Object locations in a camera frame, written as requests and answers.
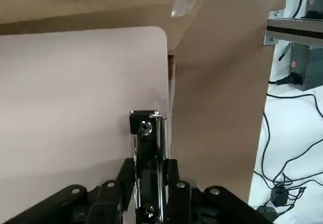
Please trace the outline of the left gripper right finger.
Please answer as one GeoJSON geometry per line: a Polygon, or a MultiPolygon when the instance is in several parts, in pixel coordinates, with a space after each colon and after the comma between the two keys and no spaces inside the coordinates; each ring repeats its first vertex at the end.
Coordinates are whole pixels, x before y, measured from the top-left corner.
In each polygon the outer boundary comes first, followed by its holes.
{"type": "Polygon", "coordinates": [[[271,223],[221,186],[201,191],[181,180],[176,159],[166,160],[169,200],[165,223],[271,223]]]}

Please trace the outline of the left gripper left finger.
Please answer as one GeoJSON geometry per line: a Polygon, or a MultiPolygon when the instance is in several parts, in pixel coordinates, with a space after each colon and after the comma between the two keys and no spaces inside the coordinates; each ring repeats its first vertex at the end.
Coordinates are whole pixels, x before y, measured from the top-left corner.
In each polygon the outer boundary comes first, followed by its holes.
{"type": "Polygon", "coordinates": [[[135,184],[134,160],[127,158],[114,180],[88,191],[69,185],[7,223],[123,223],[135,184]]]}

